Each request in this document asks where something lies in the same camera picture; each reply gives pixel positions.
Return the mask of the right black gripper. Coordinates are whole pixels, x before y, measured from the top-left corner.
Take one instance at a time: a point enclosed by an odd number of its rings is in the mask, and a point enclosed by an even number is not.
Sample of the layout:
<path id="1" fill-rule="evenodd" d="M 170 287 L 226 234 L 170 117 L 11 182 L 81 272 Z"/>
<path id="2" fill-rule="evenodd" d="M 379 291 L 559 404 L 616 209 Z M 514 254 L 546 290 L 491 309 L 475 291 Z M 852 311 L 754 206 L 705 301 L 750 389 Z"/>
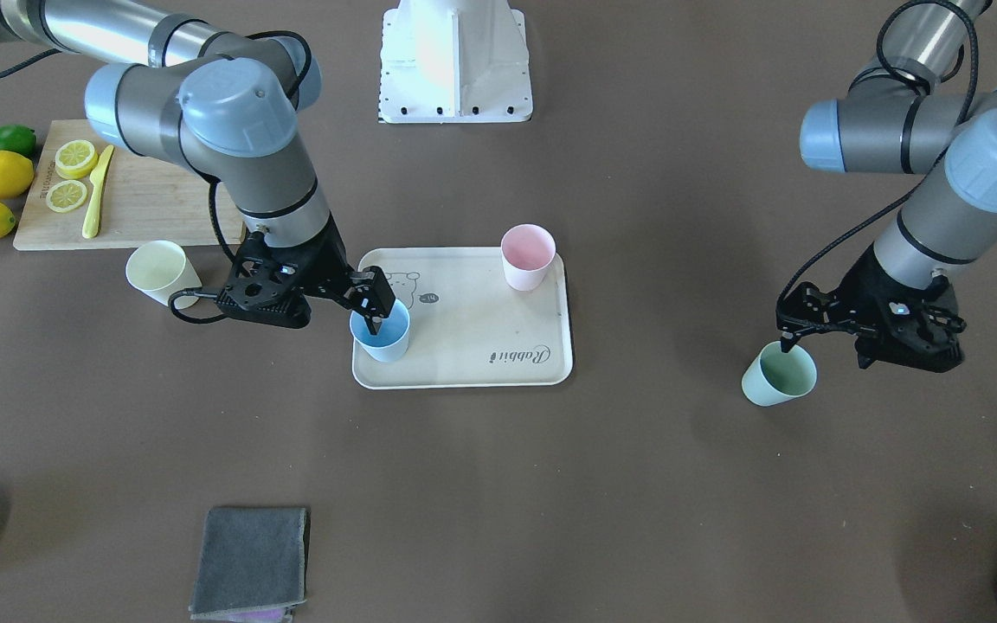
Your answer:
<path id="1" fill-rule="evenodd" d="M 242 322 L 302 328 L 310 323 L 309 297 L 329 299 L 359 314 L 370 335 L 380 334 L 396 296 L 380 266 L 355 271 L 348 264 L 335 221 L 298 246 L 273 247 L 262 233 L 238 247 L 216 307 Z"/>

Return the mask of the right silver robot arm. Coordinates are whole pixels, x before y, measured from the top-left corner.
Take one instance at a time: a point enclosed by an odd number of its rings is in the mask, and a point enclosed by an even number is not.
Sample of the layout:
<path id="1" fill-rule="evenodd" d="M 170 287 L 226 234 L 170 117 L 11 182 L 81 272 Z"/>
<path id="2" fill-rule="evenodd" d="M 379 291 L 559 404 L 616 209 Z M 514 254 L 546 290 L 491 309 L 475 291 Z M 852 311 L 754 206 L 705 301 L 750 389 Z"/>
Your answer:
<path id="1" fill-rule="evenodd" d="M 224 186 L 247 228 L 217 288 L 162 296 L 209 299 L 218 319 L 301 328 L 309 299 L 355 312 L 370 334 L 395 294 L 376 266 L 347 261 L 298 131 L 318 97 L 310 48 L 290 31 L 242 36 L 138 1 L 0 1 L 0 42 L 28 41 L 103 61 L 86 114 L 100 137 Z"/>

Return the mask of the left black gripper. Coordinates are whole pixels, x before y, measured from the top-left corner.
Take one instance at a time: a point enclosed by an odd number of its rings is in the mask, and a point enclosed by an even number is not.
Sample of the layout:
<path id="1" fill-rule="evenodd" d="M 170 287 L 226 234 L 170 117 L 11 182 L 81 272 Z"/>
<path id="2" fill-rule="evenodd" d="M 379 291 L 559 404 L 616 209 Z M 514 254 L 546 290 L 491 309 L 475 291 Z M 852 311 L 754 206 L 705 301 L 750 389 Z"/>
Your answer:
<path id="1" fill-rule="evenodd" d="M 929 288 L 908 287 L 884 272 L 873 248 L 859 256 L 834 291 L 800 283 L 776 305 L 776 326 L 782 352 L 807 335 L 854 335 L 859 369 L 883 362 L 946 372 L 964 363 L 959 334 L 967 324 L 950 280 L 941 274 Z"/>

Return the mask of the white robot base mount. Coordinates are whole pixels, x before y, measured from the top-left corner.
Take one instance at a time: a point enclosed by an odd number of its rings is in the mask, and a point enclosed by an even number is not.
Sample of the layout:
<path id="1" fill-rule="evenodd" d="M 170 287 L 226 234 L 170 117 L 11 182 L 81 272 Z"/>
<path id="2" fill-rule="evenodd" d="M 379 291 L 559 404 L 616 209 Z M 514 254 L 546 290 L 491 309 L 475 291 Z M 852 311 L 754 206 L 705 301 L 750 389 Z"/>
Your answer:
<path id="1" fill-rule="evenodd" d="M 377 118 L 387 124 L 531 119 L 525 16 L 506 1 L 401 1 L 383 13 Z"/>

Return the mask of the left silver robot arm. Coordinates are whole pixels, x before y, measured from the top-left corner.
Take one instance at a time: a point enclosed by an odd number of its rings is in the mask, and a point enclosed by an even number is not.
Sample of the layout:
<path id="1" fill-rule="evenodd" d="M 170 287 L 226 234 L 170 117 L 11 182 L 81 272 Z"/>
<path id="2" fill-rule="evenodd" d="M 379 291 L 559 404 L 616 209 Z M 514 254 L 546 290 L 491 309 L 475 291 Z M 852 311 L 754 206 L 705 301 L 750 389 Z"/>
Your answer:
<path id="1" fill-rule="evenodd" d="M 891 13 L 874 58 L 842 100 L 801 124 L 807 166 L 894 172 L 922 181 L 887 208 L 894 220 L 824 292 L 793 277 L 776 304 L 780 346 L 854 335 L 859 367 L 946 372 L 964 360 L 957 277 L 997 243 L 997 88 L 976 90 L 974 20 L 986 1 L 910 1 Z"/>

